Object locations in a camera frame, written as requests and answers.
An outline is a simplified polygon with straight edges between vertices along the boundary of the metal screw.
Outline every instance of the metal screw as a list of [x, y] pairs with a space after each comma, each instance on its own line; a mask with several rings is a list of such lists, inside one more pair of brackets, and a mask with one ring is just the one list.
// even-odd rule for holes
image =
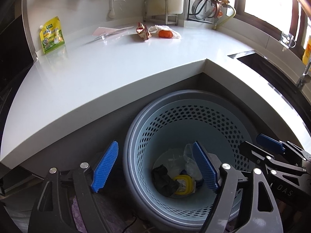
[[226, 170], [229, 170], [231, 168], [231, 165], [227, 164], [227, 163], [223, 163], [222, 164], [222, 168], [223, 169], [226, 169]]
[[261, 174], [261, 170], [259, 168], [254, 168], [254, 173], [259, 175]]
[[83, 162], [83, 163], [80, 164], [80, 167], [82, 169], [88, 168], [89, 167], [89, 163], [88, 162]]
[[57, 168], [56, 167], [52, 167], [49, 172], [50, 173], [56, 173], [56, 171], [57, 171]]

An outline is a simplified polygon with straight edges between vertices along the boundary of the perforated basket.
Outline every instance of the perforated basket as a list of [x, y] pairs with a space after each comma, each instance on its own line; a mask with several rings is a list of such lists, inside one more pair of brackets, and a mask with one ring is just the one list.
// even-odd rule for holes
[[[124, 146], [123, 167], [130, 190], [146, 214], [167, 226], [198, 230], [216, 195], [203, 185], [184, 198], [164, 197], [155, 189], [151, 170], [161, 154], [199, 141], [205, 149], [238, 170], [254, 164], [239, 154], [243, 141], [255, 143], [256, 131], [246, 116], [223, 98], [202, 91], [178, 91], [152, 102], [133, 121]], [[238, 213], [237, 190], [231, 217]]]

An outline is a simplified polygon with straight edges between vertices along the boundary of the yellow bottle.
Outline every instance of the yellow bottle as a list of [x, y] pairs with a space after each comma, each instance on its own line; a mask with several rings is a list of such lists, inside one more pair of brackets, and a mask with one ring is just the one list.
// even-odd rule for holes
[[308, 64], [310, 54], [311, 54], [311, 36], [309, 36], [306, 50], [304, 51], [304, 55], [302, 56], [302, 62], [305, 65]]

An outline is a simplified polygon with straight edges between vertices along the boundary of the white cloth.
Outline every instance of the white cloth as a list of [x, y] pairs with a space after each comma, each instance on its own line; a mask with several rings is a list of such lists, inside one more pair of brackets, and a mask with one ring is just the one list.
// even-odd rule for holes
[[154, 33], [154, 32], [159, 33], [159, 31], [162, 31], [162, 30], [163, 31], [171, 31], [175, 38], [181, 38], [181, 35], [178, 32], [172, 30], [170, 27], [168, 27], [166, 25], [155, 25], [155, 26], [151, 26], [149, 28], [150, 33]]

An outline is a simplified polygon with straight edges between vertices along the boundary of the yellow lid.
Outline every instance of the yellow lid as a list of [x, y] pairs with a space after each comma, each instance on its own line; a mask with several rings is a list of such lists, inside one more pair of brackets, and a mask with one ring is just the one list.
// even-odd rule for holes
[[187, 195], [191, 194], [194, 190], [194, 181], [189, 175], [178, 175], [173, 178], [180, 183], [180, 187], [175, 192], [178, 195]]

